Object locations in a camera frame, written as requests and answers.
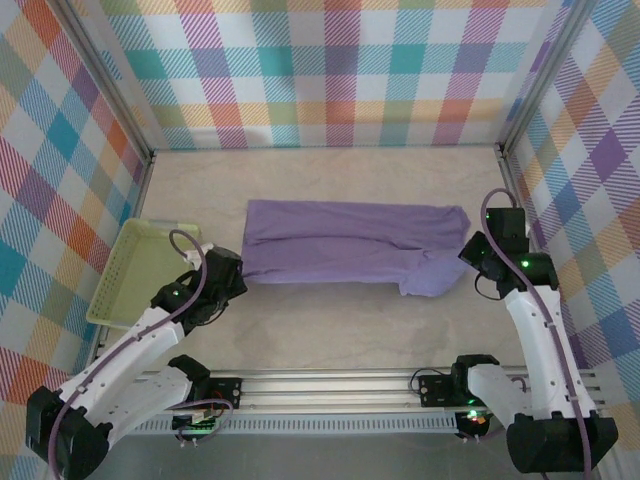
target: green plastic basket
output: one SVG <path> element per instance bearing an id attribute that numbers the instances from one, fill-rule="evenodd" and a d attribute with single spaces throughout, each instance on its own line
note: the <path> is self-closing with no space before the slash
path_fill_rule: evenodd
<path id="1" fill-rule="evenodd" d="M 128 330 L 162 286 L 190 269 L 169 243 L 173 228 L 200 241 L 197 225 L 138 218 L 125 222 L 91 299 L 87 321 Z M 175 240 L 181 249 L 193 249 L 186 238 L 176 235 Z"/>

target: plaid wall panel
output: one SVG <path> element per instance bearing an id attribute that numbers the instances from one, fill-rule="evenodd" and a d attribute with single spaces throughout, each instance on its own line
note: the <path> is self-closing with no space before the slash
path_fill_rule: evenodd
<path id="1" fill-rule="evenodd" d="M 132 72 L 136 108 L 172 149 L 491 144 L 531 68 L 527 45 L 546 35 L 538 21 L 559 5 L 102 0 L 96 13 L 78 3 L 94 36 L 115 39 L 96 43 Z"/>
<path id="2" fill-rule="evenodd" d="M 640 450 L 640 1 L 599 2 L 516 154 L 574 353 Z"/>
<path id="3" fill-rule="evenodd" d="M 0 0 L 0 478 L 33 478 L 25 403 L 84 364 L 142 161 L 44 0 Z"/>
<path id="4" fill-rule="evenodd" d="M 95 48 L 102 55 L 102 60 L 104 62 L 104 65 L 107 67 L 107 70 L 111 74 L 112 81 L 118 87 L 120 94 L 122 95 L 125 103 L 128 105 L 129 110 L 133 114 L 133 117 L 135 118 L 140 131 L 145 137 L 145 140 L 149 145 L 157 146 L 158 139 L 154 137 L 153 132 L 149 128 L 149 123 L 145 115 L 142 113 L 139 103 L 136 101 L 135 95 L 131 91 L 129 84 L 124 80 L 122 72 L 113 60 L 113 56 L 107 48 L 104 40 L 98 34 L 96 24 L 87 12 L 85 0 L 71 0 L 71 5 L 78 14 L 78 18 L 82 22 L 85 31 L 89 35 L 89 38 L 93 42 Z"/>
<path id="5" fill-rule="evenodd" d="M 573 7 L 575 2 L 576 0 L 563 0 L 562 6 L 558 10 L 556 17 L 553 20 L 553 24 L 551 25 L 551 28 L 549 28 L 549 30 L 547 31 L 547 34 L 544 38 L 544 42 L 542 42 L 542 47 L 538 51 L 538 54 L 536 55 L 535 60 L 531 64 L 531 68 L 527 72 L 527 75 L 524 81 L 522 82 L 522 85 L 520 86 L 520 90 L 518 91 L 518 96 L 516 97 L 515 101 L 511 105 L 511 108 L 509 109 L 509 114 L 507 115 L 507 119 L 504 122 L 502 129 L 500 130 L 500 136 L 498 138 L 498 141 L 500 143 L 506 140 L 506 136 L 513 125 L 513 120 L 515 119 L 516 114 L 518 113 L 520 107 L 522 106 L 522 102 L 524 101 L 525 97 L 529 94 L 529 92 L 531 91 L 531 88 L 535 84 L 535 81 L 538 78 L 538 73 L 540 72 L 540 68 L 542 67 L 544 62 L 547 60 L 551 52 L 551 46 L 558 39 L 560 32 L 562 32 L 562 27 L 564 26 L 564 23 L 567 19 L 567 16 L 569 15 L 571 7 Z"/>

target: cable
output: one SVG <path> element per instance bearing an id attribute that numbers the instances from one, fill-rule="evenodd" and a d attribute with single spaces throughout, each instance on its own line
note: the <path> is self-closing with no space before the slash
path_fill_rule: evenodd
<path id="1" fill-rule="evenodd" d="M 227 307 L 222 307 L 221 309 L 217 309 L 213 312 L 213 315 L 211 315 L 211 317 L 209 317 L 207 320 L 205 320 L 204 322 L 200 322 L 197 323 L 196 326 L 198 327 L 204 327 L 205 325 L 211 325 L 213 322 L 215 322 L 217 319 L 220 318 L 220 316 L 224 313 L 224 311 L 227 309 Z"/>
<path id="2" fill-rule="evenodd" d="M 527 393 L 527 381 L 524 377 L 511 377 L 512 382 L 520 382 L 522 384 L 522 391 Z"/>
<path id="3" fill-rule="evenodd" d="M 480 295 L 481 297 L 486 298 L 487 300 L 493 300 L 494 302 L 499 302 L 500 300 L 502 300 L 501 298 L 496 298 L 496 297 L 490 297 L 489 295 L 485 295 L 484 293 L 482 293 L 479 289 L 478 289 L 478 280 L 480 280 L 480 278 L 482 277 L 482 274 L 479 273 L 478 275 L 476 275 L 476 279 L 473 282 L 473 288 L 476 289 L 476 292 L 478 293 L 478 295 Z"/>
<path id="4" fill-rule="evenodd" d="M 571 370 L 569 369 L 569 362 L 567 360 L 567 355 L 562 346 L 562 340 L 560 338 L 560 334 L 558 333 L 557 326 L 549 312 L 549 309 L 545 305 L 542 297 L 531 283 L 531 281 L 527 278 L 527 276 L 507 257 L 507 255 L 500 249 L 498 243 L 491 235 L 489 231 L 489 225 L 487 223 L 487 205 L 489 204 L 489 200 L 496 193 L 506 193 L 511 199 L 511 205 L 516 207 L 517 202 L 514 195 L 505 188 L 496 188 L 490 191 L 487 196 L 482 201 L 482 207 L 480 208 L 480 221 L 482 222 L 482 229 L 489 241 L 489 245 L 496 252 L 496 254 L 500 257 L 500 259 L 511 269 L 511 271 L 524 283 L 527 291 L 531 294 L 535 302 L 538 304 L 540 311 L 542 312 L 542 316 L 544 317 L 544 321 L 547 322 L 549 332 L 551 332 L 551 338 L 553 338 L 553 343 L 555 344 L 556 351 L 558 353 L 558 359 L 560 360 L 560 368 L 562 370 L 562 375 L 567 384 L 567 390 L 569 391 L 569 397 L 571 398 L 571 406 L 573 407 L 573 412 L 576 417 L 576 422 L 578 423 L 578 430 L 580 431 L 580 438 L 582 439 L 582 454 L 584 457 L 584 479 L 589 480 L 591 478 L 591 448 L 589 446 L 589 435 L 587 434 L 587 426 L 584 422 L 584 418 L 582 417 L 582 412 L 580 411 L 580 404 L 577 400 L 577 392 L 575 385 L 573 383 L 573 378 L 571 377 Z"/>
<path id="5" fill-rule="evenodd" d="M 214 391 L 213 391 L 213 394 L 214 394 L 214 395 L 217 395 L 217 396 L 218 396 L 218 398 L 221 398 L 222 400 L 224 400 L 224 397 L 222 396 L 222 394 L 221 394 L 219 391 L 214 390 Z M 224 414 L 224 408 L 220 408 L 220 413 L 219 413 L 219 414 L 217 414 L 217 415 L 215 416 L 215 418 L 220 418 L 223 414 Z"/>
<path id="6" fill-rule="evenodd" d="M 416 395 L 420 395 L 420 392 L 418 392 L 417 390 L 414 390 L 413 388 L 413 381 L 416 379 L 416 375 L 420 372 L 423 372 L 425 370 L 431 371 L 431 372 L 436 372 L 440 375 L 446 375 L 446 373 L 442 373 L 440 370 L 437 370 L 435 368 L 419 368 L 418 370 L 416 370 L 415 372 L 413 372 L 413 375 L 411 375 L 411 380 L 409 380 L 409 390 L 411 390 L 412 393 L 415 393 Z"/>
<path id="7" fill-rule="evenodd" d="M 187 254 L 185 252 L 183 252 L 182 250 L 180 250 L 180 247 L 178 247 L 178 245 L 176 244 L 176 241 L 173 239 L 173 235 L 176 232 L 181 232 L 182 230 L 171 230 L 169 232 L 169 243 L 171 243 L 171 246 L 173 247 L 173 249 L 178 252 L 178 254 L 182 257 L 182 258 L 187 258 Z"/>
<path id="8" fill-rule="evenodd" d="M 171 407 L 171 408 L 187 408 L 187 407 L 196 407 L 198 405 L 210 405 L 210 404 L 224 405 L 229 409 L 229 415 L 227 415 L 225 419 L 222 422 L 220 422 L 216 426 L 216 428 L 214 428 L 211 432 L 209 432 L 204 437 L 198 439 L 197 443 L 204 443 L 211 440 L 222 429 L 222 427 L 224 427 L 227 424 L 227 422 L 231 419 L 231 416 L 233 415 L 233 404 L 229 400 L 225 400 L 224 398 L 210 398 L 208 400 L 196 400 L 195 402 L 179 403 L 178 405 L 174 405 L 173 407 Z M 184 427 L 178 428 L 177 435 L 178 435 L 178 439 L 182 442 L 182 446 L 184 446 L 184 444 L 186 443 L 186 440 L 182 436 L 182 432 L 183 430 L 186 430 L 188 426 L 189 425 L 185 425 Z M 198 446 L 197 443 L 194 441 L 193 445 L 197 447 Z"/>
<path id="9" fill-rule="evenodd" d="M 170 313 L 168 316 L 166 316 L 162 320 L 154 323 L 153 325 L 149 325 L 148 327 L 144 328 L 137 336 L 129 337 L 126 341 L 124 341 L 122 344 L 120 344 L 118 347 L 116 347 L 112 352 L 107 354 L 104 358 L 101 358 L 98 361 L 98 364 L 87 375 L 87 377 L 82 382 L 80 382 L 80 385 L 78 385 L 76 387 L 76 390 L 71 394 L 69 399 L 62 406 L 62 409 L 60 409 L 60 412 L 58 413 L 58 415 L 56 416 L 55 421 L 53 422 L 53 427 L 51 427 L 51 434 L 49 436 L 49 444 L 47 446 L 47 460 L 49 462 L 49 468 L 51 469 L 51 473 L 53 474 L 53 478 L 55 480 L 61 480 L 60 479 L 60 472 L 58 471 L 58 461 L 57 461 L 57 458 L 56 458 L 56 448 L 57 448 L 56 442 L 57 442 L 57 439 L 58 439 L 58 434 L 60 433 L 60 424 L 62 423 L 62 419 L 64 418 L 64 416 L 67 414 L 67 412 L 71 408 L 71 405 L 73 405 L 73 402 L 75 402 L 77 400 L 77 398 L 81 395 L 81 390 L 86 389 L 87 385 L 89 385 L 93 381 L 93 379 L 98 375 L 98 373 L 100 373 L 102 371 L 102 369 L 109 362 L 111 362 L 111 360 L 113 360 L 117 355 L 119 355 L 129 345 L 131 345 L 132 343 L 137 343 L 140 339 L 142 339 L 142 337 L 150 334 L 151 332 L 153 332 L 153 331 L 157 330 L 158 328 L 162 327 L 163 325 L 171 322 L 174 318 L 176 318 L 177 316 L 179 316 L 182 313 L 184 313 L 189 307 L 191 307 L 191 305 L 194 304 L 194 302 L 198 299 L 198 297 L 202 293 L 202 290 L 204 289 L 204 284 L 205 284 L 206 279 L 207 279 L 207 262 L 206 262 L 206 259 L 205 259 L 204 252 L 202 251 L 202 248 L 200 247 L 200 244 L 198 243 L 198 241 L 195 238 L 193 238 L 191 235 L 189 235 L 187 232 L 185 232 L 183 230 L 178 230 L 178 229 L 171 230 L 169 232 L 169 241 L 171 242 L 171 245 L 173 245 L 174 248 L 180 254 L 184 254 L 184 252 L 182 252 L 182 250 L 180 250 L 175 245 L 175 242 L 173 241 L 173 235 L 175 233 L 178 233 L 178 234 L 182 235 L 183 237 L 187 238 L 187 240 L 189 240 L 193 244 L 195 249 L 198 251 L 198 254 L 200 255 L 200 258 L 202 259 L 202 265 L 200 267 L 202 269 L 202 271 L 201 271 L 200 283 L 198 284 L 198 288 L 196 288 L 196 291 L 193 293 L 191 298 L 189 298 L 189 300 L 187 300 L 186 303 L 184 305 L 182 305 L 180 308 L 175 310 L 173 313 Z"/>

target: folded fabric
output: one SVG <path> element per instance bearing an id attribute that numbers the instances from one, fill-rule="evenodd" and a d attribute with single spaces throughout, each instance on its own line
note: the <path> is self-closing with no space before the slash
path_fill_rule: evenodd
<path id="1" fill-rule="evenodd" d="M 255 283 L 397 283 L 437 296 L 464 274 L 458 206 L 251 200 L 242 247 Z"/>

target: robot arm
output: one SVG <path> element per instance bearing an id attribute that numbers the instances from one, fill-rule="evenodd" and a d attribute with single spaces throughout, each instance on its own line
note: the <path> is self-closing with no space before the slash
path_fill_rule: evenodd
<path id="1" fill-rule="evenodd" d="M 491 239 L 476 232 L 460 258 L 496 282 L 518 330 L 531 392 L 514 385 L 492 357 L 480 364 L 459 357 L 455 381 L 507 429 L 509 454 L 520 472 L 590 471 L 616 442 L 615 422 L 598 416 L 580 380 L 556 272 L 547 254 L 529 252 L 524 210 L 486 209 L 488 198 L 482 220 Z"/>
<path id="2" fill-rule="evenodd" d="M 210 372 L 186 355 L 147 381 L 134 383 L 162 353 L 246 292 L 239 256 L 211 244 L 201 250 L 207 252 L 206 268 L 198 252 L 186 252 L 185 261 L 197 270 L 162 287 L 136 324 L 86 370 L 56 392 L 43 386 L 29 398 L 27 446 L 50 463 L 54 436 L 56 467 L 66 478 L 86 478 L 118 440 L 157 413 L 202 399 Z M 54 428 L 57 418 L 59 429 Z"/>

